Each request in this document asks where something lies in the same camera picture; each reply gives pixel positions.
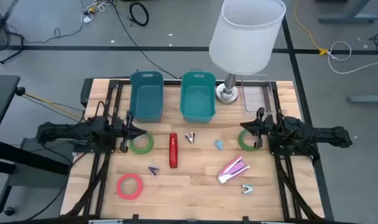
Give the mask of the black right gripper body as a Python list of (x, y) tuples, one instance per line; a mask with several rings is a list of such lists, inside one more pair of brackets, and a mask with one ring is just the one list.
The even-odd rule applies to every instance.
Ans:
[(256, 115), (257, 141), (254, 143), (254, 146), (258, 149), (262, 147), (262, 135), (268, 135), (274, 129), (274, 119), (271, 114), (267, 115), (265, 119), (263, 118), (265, 115), (265, 108), (263, 107), (257, 110)]

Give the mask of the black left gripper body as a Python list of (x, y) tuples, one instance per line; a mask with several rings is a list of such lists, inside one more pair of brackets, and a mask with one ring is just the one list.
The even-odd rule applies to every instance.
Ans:
[(121, 118), (116, 118), (114, 122), (114, 129), (117, 134), (117, 137), (122, 138), (122, 142), (120, 144), (120, 151), (123, 153), (127, 153), (128, 151), (127, 142), (130, 138), (130, 128), (132, 126), (132, 120), (133, 114), (130, 110), (127, 110), (125, 120)]

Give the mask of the red stapler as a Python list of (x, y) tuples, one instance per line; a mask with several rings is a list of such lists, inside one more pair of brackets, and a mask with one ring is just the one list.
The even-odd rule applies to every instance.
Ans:
[(178, 167), (178, 139), (177, 133), (170, 133), (169, 139), (169, 164), (170, 168)]

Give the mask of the pink and white stapler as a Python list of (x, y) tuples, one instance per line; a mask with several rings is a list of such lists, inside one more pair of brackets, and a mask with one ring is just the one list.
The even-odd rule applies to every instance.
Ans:
[(250, 168), (251, 167), (245, 163), (243, 155), (239, 154), (220, 170), (218, 174), (218, 181), (220, 184), (225, 184), (230, 179)]

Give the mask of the clear plastic container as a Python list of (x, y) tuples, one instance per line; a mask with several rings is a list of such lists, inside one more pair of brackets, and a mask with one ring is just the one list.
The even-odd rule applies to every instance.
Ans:
[(261, 107), (265, 109), (265, 114), (275, 111), (272, 84), (268, 75), (242, 76), (241, 87), (246, 112), (255, 114)]

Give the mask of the dark teal plastic bin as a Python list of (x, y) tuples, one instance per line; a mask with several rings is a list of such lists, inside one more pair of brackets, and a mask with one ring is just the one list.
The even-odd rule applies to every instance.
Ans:
[(158, 123), (164, 105), (164, 79), (159, 72), (136, 72), (130, 77), (130, 111), (139, 123)]

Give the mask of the teal plastic bin with label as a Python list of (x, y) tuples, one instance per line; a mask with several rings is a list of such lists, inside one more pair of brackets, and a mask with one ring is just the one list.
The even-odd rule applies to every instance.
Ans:
[(182, 76), (180, 111), (188, 123), (209, 123), (216, 113), (215, 76), (210, 72), (187, 72)]

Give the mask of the white shade silver table lamp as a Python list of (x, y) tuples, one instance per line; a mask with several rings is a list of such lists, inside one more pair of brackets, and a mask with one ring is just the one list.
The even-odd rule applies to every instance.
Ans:
[(209, 46), (212, 62), (228, 73), (216, 88), (220, 102), (237, 100), (236, 75), (267, 66), (285, 13), (282, 0), (224, 0)]

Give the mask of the grey desk foot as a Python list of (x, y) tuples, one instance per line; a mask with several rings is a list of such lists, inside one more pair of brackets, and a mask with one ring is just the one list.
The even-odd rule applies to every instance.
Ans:
[(378, 103), (378, 95), (353, 95), (346, 100), (348, 103)]

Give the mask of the black desk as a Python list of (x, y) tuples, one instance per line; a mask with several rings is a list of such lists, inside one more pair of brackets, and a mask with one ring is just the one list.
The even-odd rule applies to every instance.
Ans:
[[(20, 77), (0, 75), (0, 124), (16, 94)], [(32, 167), (60, 175), (68, 175), (73, 163), (67, 143), (25, 151), (0, 141), (0, 173), (14, 174), (17, 165)]]

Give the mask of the grey desk leg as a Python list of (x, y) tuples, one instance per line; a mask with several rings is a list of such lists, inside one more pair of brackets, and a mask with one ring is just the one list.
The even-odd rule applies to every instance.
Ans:
[(378, 20), (377, 14), (361, 13), (370, 0), (348, 0), (342, 12), (337, 14), (322, 14), (318, 21), (327, 24), (373, 23)]

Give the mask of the black aluminium table frame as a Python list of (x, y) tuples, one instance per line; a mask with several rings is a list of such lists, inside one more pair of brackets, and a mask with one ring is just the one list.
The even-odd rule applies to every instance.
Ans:
[[(208, 124), (187, 123), (180, 112), (180, 84), (167, 80), (164, 111), (159, 123), (142, 123), (140, 128), (153, 135), (154, 147), (148, 154), (112, 154), (104, 188), (100, 215), (103, 218), (174, 220), (282, 220), (284, 214), (298, 214), (292, 198), (283, 205), (280, 198), (275, 159), (267, 146), (255, 152), (243, 151), (237, 141), (240, 123), (255, 114), (245, 111), (242, 88), (231, 105), (216, 104)], [(194, 132), (191, 144), (186, 133)], [(178, 167), (170, 168), (170, 133), (177, 133)], [(224, 142), (219, 151), (215, 140)], [(220, 184), (220, 170), (237, 155), (251, 168)], [(152, 175), (149, 166), (160, 169)], [(242, 185), (254, 186), (250, 194)]]

